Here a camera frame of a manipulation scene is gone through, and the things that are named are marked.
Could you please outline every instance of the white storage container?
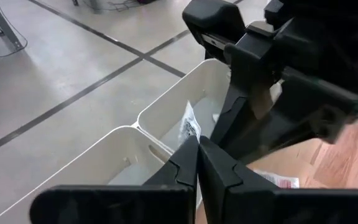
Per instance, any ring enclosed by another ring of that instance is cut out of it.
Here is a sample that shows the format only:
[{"label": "white storage container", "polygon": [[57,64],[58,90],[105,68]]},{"label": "white storage container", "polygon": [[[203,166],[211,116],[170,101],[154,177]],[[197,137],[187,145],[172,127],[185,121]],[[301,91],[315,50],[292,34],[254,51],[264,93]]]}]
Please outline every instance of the white storage container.
[{"label": "white storage container", "polygon": [[213,114],[222,110],[229,76],[226,64],[216,59],[205,60],[140,113],[137,118],[140,129],[167,150],[177,150],[180,120],[189,101],[201,134],[210,137],[215,127]]},{"label": "white storage container", "polygon": [[117,128],[8,208],[0,215],[0,224],[30,223],[28,214],[33,199],[49,187],[61,184],[141,185],[170,156],[140,130],[130,126]]}]

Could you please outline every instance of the black floor stripe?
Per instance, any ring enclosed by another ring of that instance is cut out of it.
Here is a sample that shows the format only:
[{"label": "black floor stripe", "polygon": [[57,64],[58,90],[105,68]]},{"label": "black floor stripe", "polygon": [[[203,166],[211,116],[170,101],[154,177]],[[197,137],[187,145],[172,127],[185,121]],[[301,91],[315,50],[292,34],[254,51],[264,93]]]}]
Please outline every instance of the black floor stripe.
[{"label": "black floor stripe", "polygon": [[151,54],[148,54],[148,53],[144,54],[144,53],[140,52],[139,50],[136,50],[133,47],[130,47],[130,46],[128,46],[128,45],[126,45],[126,44],[124,44],[124,43],[122,43],[122,42],[120,42],[120,41],[118,41],[116,39],[113,39],[112,37],[110,37],[110,36],[108,36],[108,35],[106,35],[106,34],[104,34],[102,32],[99,32],[99,31],[95,30],[95,29],[93,29],[93,28],[81,23],[80,21],[70,17],[69,15],[67,15],[67,14],[65,14],[63,12],[60,12],[60,11],[58,11],[58,10],[56,10],[56,9],[54,9],[54,8],[44,4],[44,3],[42,3],[42,2],[39,2],[39,1],[36,1],[36,0],[29,0],[29,1],[34,3],[34,4],[36,4],[36,5],[38,5],[38,6],[40,6],[40,7],[42,7],[43,9],[46,9],[46,10],[52,12],[53,14],[65,19],[65,20],[67,20],[67,21],[69,21],[69,22],[81,27],[82,29],[87,30],[88,32],[91,32],[94,35],[97,35],[98,37],[103,38],[104,40],[107,40],[108,42],[110,42],[110,43],[112,43],[112,44],[114,44],[114,45],[116,45],[118,47],[121,47],[121,48],[123,48],[123,49],[125,49],[125,50],[127,50],[127,51],[129,51],[129,52],[131,52],[133,54],[135,54],[135,55],[137,55],[138,57],[144,58],[145,60],[155,64],[158,67],[161,67],[164,70],[167,70],[169,72],[173,72],[173,74],[178,76],[178,77],[183,77],[185,75],[183,72],[181,72],[181,71],[179,71],[179,70],[177,70],[177,69],[175,69],[175,68],[173,68],[173,67],[171,67],[171,66],[169,66],[169,65],[167,65],[167,64],[165,64],[163,62],[160,62],[160,61],[158,61],[156,59],[150,60],[150,57],[147,57],[146,55],[151,55]]},{"label": "black floor stripe", "polygon": [[180,40],[182,37],[188,35],[190,33],[190,30],[185,30],[183,32],[181,32],[180,34],[172,37],[171,39],[165,41],[164,43],[160,44],[159,46],[153,48],[151,51],[147,52],[147,55],[153,55],[155,53],[157,53],[159,50],[164,49],[165,47],[167,47],[168,45],[171,45],[172,43],[175,43],[176,41]]},{"label": "black floor stripe", "polygon": [[93,90],[97,89],[97,87],[105,84],[106,82],[110,81],[114,77],[118,76],[122,72],[125,72],[132,66],[136,65],[137,63],[141,62],[141,58],[137,58],[126,65],[122,66],[121,68],[118,68],[118,70],[112,72],[110,75],[100,79],[99,81],[95,82],[94,84],[86,87],[81,92],[75,94],[74,96],[70,97],[68,100],[64,101],[63,103],[60,103],[59,105],[55,106],[54,108],[48,110],[47,112],[41,114],[39,117],[33,119],[32,121],[28,122],[27,124],[19,127],[17,130],[11,132],[7,136],[0,139],[0,147],[5,145],[6,143],[12,141],[13,139],[17,138],[21,134],[25,133],[26,131],[30,130],[37,124],[41,123],[42,121],[45,121],[46,119],[50,118],[54,114],[58,113],[62,109],[66,108],[67,106],[71,105],[75,101],[79,100],[83,96],[87,95],[88,93],[92,92]]}]

